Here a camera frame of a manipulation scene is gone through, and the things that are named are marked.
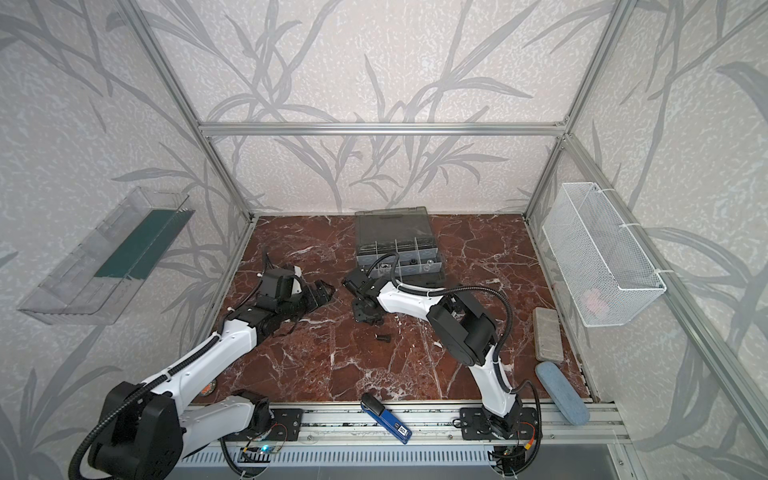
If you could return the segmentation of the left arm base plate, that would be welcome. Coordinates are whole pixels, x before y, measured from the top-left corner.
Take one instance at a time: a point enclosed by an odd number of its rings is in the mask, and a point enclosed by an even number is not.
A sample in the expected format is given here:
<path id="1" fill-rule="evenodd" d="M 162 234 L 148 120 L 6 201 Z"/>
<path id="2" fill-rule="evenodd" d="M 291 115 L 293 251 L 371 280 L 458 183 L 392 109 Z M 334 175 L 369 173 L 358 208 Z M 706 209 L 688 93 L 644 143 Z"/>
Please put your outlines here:
<path id="1" fill-rule="evenodd" d="M 295 442 L 298 440 L 304 410 L 301 408 L 271 408 L 254 414 L 249 426 L 241 432 L 227 435 L 227 442 L 234 441 L 267 441 Z"/>

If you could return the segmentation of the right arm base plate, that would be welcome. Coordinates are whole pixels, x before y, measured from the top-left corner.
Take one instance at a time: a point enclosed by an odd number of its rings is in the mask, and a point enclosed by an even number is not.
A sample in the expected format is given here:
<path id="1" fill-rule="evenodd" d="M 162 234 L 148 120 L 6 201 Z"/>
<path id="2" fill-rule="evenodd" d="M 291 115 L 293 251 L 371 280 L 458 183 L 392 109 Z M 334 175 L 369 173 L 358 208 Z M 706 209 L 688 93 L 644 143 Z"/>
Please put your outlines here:
<path id="1" fill-rule="evenodd" d="M 534 440 L 540 420 L 533 407 L 513 409 L 506 417 L 499 417 L 484 408 L 464 407 L 454 422 L 461 430 L 463 440 Z"/>

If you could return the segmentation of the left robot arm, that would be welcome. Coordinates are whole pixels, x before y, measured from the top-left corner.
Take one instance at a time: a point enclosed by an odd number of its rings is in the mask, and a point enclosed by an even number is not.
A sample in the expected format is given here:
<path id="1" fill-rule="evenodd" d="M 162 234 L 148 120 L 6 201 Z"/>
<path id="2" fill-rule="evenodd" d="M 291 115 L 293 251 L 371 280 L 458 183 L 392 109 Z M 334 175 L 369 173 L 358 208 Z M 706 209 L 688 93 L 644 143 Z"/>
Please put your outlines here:
<path id="1" fill-rule="evenodd" d="M 69 478 L 83 478 L 87 463 L 107 479 L 164 479 L 181 459 L 230 434 L 270 433 L 274 416 L 259 394 L 237 391 L 199 409 L 191 404 L 284 322 L 298 322 L 334 293 L 323 280 L 306 282 L 297 266 L 265 270 L 201 344 L 143 382 L 122 382 L 108 393 L 97 425 L 73 454 Z"/>

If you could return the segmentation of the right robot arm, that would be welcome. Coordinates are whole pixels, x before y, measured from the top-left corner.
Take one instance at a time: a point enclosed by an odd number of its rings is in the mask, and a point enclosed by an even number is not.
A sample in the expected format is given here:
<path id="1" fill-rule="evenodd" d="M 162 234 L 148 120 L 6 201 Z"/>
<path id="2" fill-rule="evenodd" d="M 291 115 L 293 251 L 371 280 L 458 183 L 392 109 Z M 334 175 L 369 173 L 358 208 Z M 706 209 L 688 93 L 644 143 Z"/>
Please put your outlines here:
<path id="1" fill-rule="evenodd" d="M 499 291 L 484 286 L 426 288 L 390 276 L 372 278 L 363 268 L 346 275 L 344 287 L 353 294 L 353 314 L 358 322 L 375 324 L 386 314 L 408 315 L 425 320 L 442 346 L 469 368 L 481 394 L 481 411 L 489 433 L 511 439 L 520 431 L 520 389 L 510 384 L 501 364 L 501 350 L 512 332 L 514 312 Z M 498 299 L 506 313 L 504 331 L 475 297 L 477 293 Z"/>

